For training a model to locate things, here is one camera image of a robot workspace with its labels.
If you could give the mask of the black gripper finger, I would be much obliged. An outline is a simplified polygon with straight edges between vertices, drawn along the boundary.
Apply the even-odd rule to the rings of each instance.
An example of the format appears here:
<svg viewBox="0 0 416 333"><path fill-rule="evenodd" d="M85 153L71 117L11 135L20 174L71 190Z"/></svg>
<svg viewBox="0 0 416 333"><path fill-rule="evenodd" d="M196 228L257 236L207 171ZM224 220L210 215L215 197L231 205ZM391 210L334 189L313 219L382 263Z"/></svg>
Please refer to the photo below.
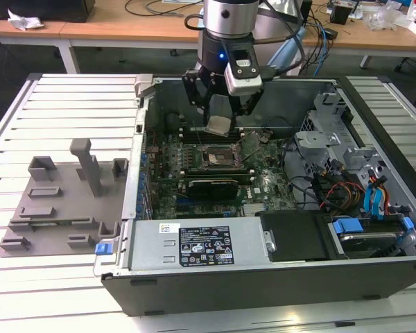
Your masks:
<svg viewBox="0 0 416 333"><path fill-rule="evenodd" d="M264 88L259 89L256 93L250 96L250 98L244 103L241 103L239 96L228 96L229 105L232 110L231 116L231 128L236 127L236 118L240 116L248 116L252 114L254 108L256 107L257 103L259 102L260 98L264 93Z"/></svg>
<svg viewBox="0 0 416 333"><path fill-rule="evenodd" d="M200 80L205 86L205 94L202 95L197 86ZM216 75L204 68L188 69L182 76L182 82L191 105L202 110L203 121L208 122L210 117L210 100L216 87Z"/></svg>

